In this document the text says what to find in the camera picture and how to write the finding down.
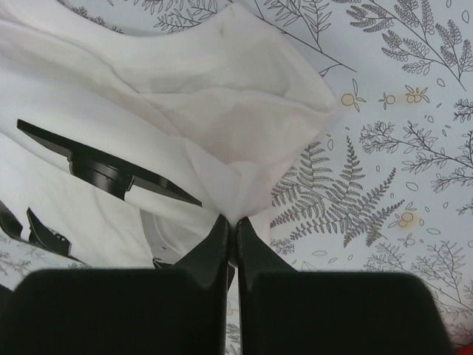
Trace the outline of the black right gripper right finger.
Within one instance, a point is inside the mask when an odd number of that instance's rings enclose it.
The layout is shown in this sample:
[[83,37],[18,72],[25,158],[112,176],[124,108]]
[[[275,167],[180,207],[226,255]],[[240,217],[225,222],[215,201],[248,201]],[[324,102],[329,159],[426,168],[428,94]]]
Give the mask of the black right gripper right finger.
[[244,354],[452,354],[433,297],[405,273],[297,271],[235,231]]

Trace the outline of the white t-shirt with robot print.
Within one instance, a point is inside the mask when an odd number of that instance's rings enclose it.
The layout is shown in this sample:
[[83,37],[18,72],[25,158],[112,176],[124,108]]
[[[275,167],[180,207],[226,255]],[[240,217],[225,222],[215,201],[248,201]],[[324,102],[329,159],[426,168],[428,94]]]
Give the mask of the white t-shirt with robot print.
[[271,191],[336,100],[239,4],[171,35],[1,3],[1,231],[92,267],[157,268],[219,216],[269,239]]

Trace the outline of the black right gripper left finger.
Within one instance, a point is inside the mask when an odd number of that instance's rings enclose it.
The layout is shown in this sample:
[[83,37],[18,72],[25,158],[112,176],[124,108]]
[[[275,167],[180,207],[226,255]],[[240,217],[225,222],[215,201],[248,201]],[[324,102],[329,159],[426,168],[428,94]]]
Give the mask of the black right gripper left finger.
[[43,269],[1,311],[3,354],[223,354],[230,227],[167,268]]

